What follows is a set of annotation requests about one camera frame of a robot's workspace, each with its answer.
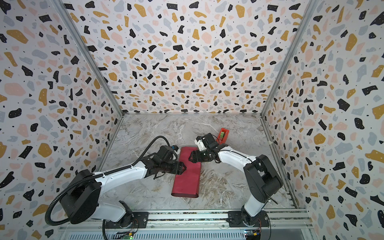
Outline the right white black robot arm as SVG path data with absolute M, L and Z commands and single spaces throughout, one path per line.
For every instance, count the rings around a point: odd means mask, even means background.
M 227 144 L 220 144 L 212 134 L 198 136 L 195 139 L 198 149 L 189 157 L 192 163 L 228 164 L 245 174 L 251 193 L 250 198 L 242 207 L 243 215 L 255 218 L 263 210 L 265 204 L 283 186 L 283 182 L 265 155 L 258 157 L 234 150 Z

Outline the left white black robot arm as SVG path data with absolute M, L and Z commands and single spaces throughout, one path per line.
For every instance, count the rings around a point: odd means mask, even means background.
M 124 201 L 119 205 L 104 203 L 100 196 L 121 185 L 161 174 L 182 175 L 186 165 L 178 161 L 178 147 L 162 146 L 159 151 L 143 157 L 138 162 L 117 169 L 92 174 L 79 172 L 69 185 L 69 190 L 59 200 L 71 224 L 88 219 L 108 220 L 121 228 L 131 226 L 133 211 Z

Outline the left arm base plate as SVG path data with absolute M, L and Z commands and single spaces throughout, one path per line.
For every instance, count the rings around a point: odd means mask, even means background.
M 119 203 L 124 207 L 125 214 L 117 222 L 106 221 L 104 224 L 106 229 L 137 230 L 146 228 L 149 212 L 133 212 L 124 201 L 119 201 Z

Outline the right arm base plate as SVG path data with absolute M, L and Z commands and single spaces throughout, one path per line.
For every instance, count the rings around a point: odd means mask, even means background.
M 270 221 L 267 212 L 260 211 L 255 217 L 250 217 L 246 211 L 229 211 L 226 222 L 231 228 L 259 228 L 269 227 Z

